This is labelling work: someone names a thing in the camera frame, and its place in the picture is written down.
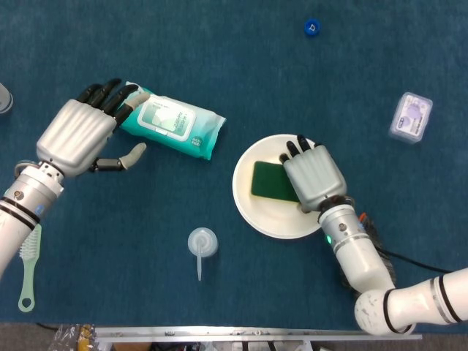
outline green sponge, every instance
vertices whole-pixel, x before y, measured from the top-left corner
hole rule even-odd
[[[252,195],[299,202],[283,165],[257,161],[252,178]]]

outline wet wipes package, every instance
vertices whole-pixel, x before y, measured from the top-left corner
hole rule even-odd
[[[130,114],[121,125],[122,129],[193,157],[211,158],[218,132],[226,118],[185,102],[158,96],[140,86],[133,94],[142,91],[147,91],[151,97]]]
[[[389,135],[407,143],[416,143],[423,138],[429,121],[432,101],[413,93],[405,93],[396,108]]]

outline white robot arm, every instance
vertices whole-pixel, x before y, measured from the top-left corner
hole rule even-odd
[[[351,287],[360,293],[372,289],[394,289],[392,279],[359,222],[353,201],[346,197],[346,182],[326,147],[312,148],[299,135],[298,148],[286,145],[291,158],[282,154],[287,176],[301,201],[303,211],[319,211],[319,223]]]
[[[279,159],[303,210],[320,211],[319,223],[351,287],[359,326],[374,335],[411,333],[415,323],[451,324],[468,320],[468,268],[395,290],[387,268],[359,222],[346,183],[320,144],[299,135],[302,152],[290,141],[291,158]]]
[[[367,291],[356,301],[355,317],[361,329],[380,336],[404,333],[413,323],[468,320],[468,268],[406,289]]]
[[[20,245],[60,196],[65,177],[87,170],[126,170],[141,157],[146,145],[138,144],[119,159],[100,159],[99,152],[129,114],[149,98],[142,93],[124,101],[136,85],[120,89],[121,82],[89,86],[77,99],[69,100],[37,142],[39,164],[26,167],[0,199],[0,278]]]

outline small clear box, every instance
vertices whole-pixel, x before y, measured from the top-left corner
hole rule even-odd
[[[404,93],[393,116],[389,135],[407,143],[417,143],[423,138],[431,109],[430,99]]]

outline green comb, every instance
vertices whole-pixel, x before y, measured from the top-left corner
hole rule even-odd
[[[36,267],[41,247],[42,227],[38,224],[28,235],[20,248],[20,257],[24,264],[23,289],[21,290],[18,308],[22,312],[30,312],[34,308],[34,268]]]

